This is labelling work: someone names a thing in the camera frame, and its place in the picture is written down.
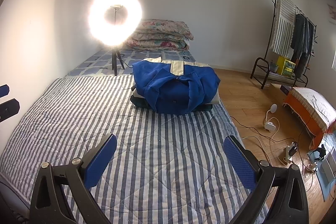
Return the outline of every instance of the yellow box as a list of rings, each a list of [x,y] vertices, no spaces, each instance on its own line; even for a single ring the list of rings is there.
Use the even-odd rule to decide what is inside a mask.
[[[295,68],[295,63],[289,61],[287,58],[284,58],[283,56],[279,56],[277,65],[279,66],[277,73],[283,76],[291,77],[294,68]]]

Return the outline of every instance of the ring light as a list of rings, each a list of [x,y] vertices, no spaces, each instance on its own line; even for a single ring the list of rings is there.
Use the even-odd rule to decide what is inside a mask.
[[[113,25],[105,20],[106,11],[113,5],[122,5],[127,9],[128,15],[122,25]],[[138,0],[94,0],[89,16],[91,33],[104,44],[117,46],[134,32],[141,16]]]

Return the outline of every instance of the blue patterned bedsheet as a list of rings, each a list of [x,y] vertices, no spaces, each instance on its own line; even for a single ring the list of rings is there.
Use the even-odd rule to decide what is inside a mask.
[[[120,51],[121,58],[128,66],[132,67],[133,63],[141,61],[145,58],[158,58],[162,60],[182,60],[188,62],[195,62],[194,57],[188,52],[175,51],[134,51],[131,49],[122,49]],[[101,50],[88,58],[77,68],[72,70],[65,78],[73,78],[78,76],[111,76],[114,72],[106,68],[112,63],[112,50]],[[122,69],[120,61],[117,59],[118,75],[130,75],[133,69],[125,66]]]

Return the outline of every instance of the power adapter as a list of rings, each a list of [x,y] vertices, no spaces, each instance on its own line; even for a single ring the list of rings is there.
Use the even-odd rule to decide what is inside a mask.
[[[272,122],[265,122],[264,128],[270,132],[275,131],[277,129],[277,127]]]

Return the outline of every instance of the metal screw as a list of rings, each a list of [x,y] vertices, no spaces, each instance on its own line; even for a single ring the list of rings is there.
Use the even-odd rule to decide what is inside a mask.
[[[260,165],[263,166],[263,167],[267,167],[267,166],[269,166],[269,163],[266,160],[261,160]]]
[[[71,161],[71,163],[72,163],[73,165],[77,165],[77,164],[79,164],[81,161],[82,161],[82,160],[81,160],[80,158],[74,158],[74,159]]]
[[[42,164],[41,164],[41,167],[43,168],[43,169],[45,169],[45,168],[47,168],[49,166],[49,163],[48,162],[43,162]]]
[[[292,164],[291,167],[293,170],[296,170],[296,171],[299,170],[299,167],[296,164]]]

